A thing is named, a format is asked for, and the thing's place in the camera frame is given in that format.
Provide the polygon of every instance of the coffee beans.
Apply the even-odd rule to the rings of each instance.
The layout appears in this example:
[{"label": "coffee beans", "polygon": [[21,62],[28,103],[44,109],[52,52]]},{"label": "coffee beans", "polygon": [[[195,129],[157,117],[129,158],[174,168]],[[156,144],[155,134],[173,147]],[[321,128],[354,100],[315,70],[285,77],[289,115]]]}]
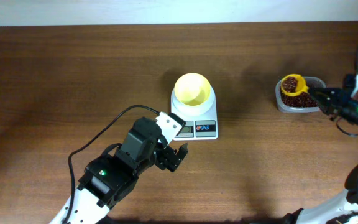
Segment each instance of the coffee beans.
[{"label": "coffee beans", "polygon": [[287,96],[280,89],[280,94],[281,94],[281,100],[287,106],[297,107],[297,108],[307,108],[307,107],[318,106],[317,103],[307,93],[301,93],[299,96]]},{"label": "coffee beans", "polygon": [[298,80],[296,80],[294,77],[286,78],[283,81],[283,89],[289,93],[294,93],[297,85]]}]

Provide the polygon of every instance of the robotic arm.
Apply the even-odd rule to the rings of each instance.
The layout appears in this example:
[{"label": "robotic arm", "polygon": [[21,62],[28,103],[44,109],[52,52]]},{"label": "robotic arm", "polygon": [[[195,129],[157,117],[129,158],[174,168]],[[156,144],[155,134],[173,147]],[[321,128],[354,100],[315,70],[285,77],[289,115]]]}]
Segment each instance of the robotic arm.
[{"label": "robotic arm", "polygon": [[315,208],[286,214],[280,224],[358,223],[358,165],[348,175],[345,188]]},{"label": "robotic arm", "polygon": [[[335,121],[345,119],[351,124],[358,125],[358,101],[352,96],[358,90],[358,75],[346,75],[343,88],[310,88],[310,96],[317,102],[321,111],[331,116],[330,120]],[[337,124],[339,130],[350,136],[357,134],[349,134],[343,131]]]},{"label": "robotic arm", "polygon": [[[134,189],[147,168],[156,165],[161,170],[174,172],[187,155],[187,144],[177,151],[169,143],[184,125],[173,113],[160,112],[157,122],[138,119],[123,144],[108,146],[86,166],[75,189],[71,214],[68,214],[69,198],[50,224],[62,224],[67,216],[67,223],[71,224],[97,223]],[[111,156],[109,152],[116,147]]]}]

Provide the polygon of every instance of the scale display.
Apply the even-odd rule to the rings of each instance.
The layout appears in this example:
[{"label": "scale display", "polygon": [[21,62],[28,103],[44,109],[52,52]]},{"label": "scale display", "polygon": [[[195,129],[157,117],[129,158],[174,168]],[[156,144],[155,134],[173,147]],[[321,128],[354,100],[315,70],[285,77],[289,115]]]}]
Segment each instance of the scale display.
[{"label": "scale display", "polygon": [[176,138],[216,137],[215,121],[186,121]]}]

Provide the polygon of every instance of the white wall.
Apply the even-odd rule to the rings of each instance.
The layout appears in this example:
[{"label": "white wall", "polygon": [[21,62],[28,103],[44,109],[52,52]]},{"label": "white wall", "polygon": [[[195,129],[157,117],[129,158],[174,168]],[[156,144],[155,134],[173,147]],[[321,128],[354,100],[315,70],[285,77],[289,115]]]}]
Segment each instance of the white wall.
[{"label": "white wall", "polygon": [[353,20],[358,0],[0,0],[0,26]]}]

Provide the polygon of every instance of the wooden table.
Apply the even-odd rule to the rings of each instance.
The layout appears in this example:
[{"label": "wooden table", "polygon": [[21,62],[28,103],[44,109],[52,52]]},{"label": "wooden table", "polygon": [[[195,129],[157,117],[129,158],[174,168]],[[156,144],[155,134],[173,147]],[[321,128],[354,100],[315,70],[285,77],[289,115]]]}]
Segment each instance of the wooden table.
[{"label": "wooden table", "polygon": [[[223,221],[319,205],[358,164],[358,138],[322,113],[279,112],[274,89],[289,73],[341,86],[357,43],[358,22],[0,27],[0,223],[48,223],[70,195],[69,153],[127,106],[169,111],[188,72],[216,92],[219,138],[189,142],[174,174],[150,168],[110,216]],[[76,179],[141,116],[154,117],[130,111],[76,155]]]}]

